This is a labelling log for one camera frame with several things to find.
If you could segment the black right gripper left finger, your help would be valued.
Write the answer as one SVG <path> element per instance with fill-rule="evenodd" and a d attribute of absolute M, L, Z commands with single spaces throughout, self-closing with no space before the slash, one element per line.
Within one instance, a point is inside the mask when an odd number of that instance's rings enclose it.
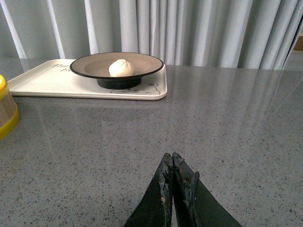
<path fill-rule="evenodd" d="M 165 153 L 143 198 L 125 227 L 170 227 L 173 198 L 173 159 Z"/>

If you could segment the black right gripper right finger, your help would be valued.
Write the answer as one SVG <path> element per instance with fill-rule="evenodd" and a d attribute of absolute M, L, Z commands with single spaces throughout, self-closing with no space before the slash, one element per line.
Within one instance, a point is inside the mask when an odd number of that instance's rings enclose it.
<path fill-rule="evenodd" d="M 178 154 L 173 153 L 173 199 L 179 227 L 240 227 Z"/>

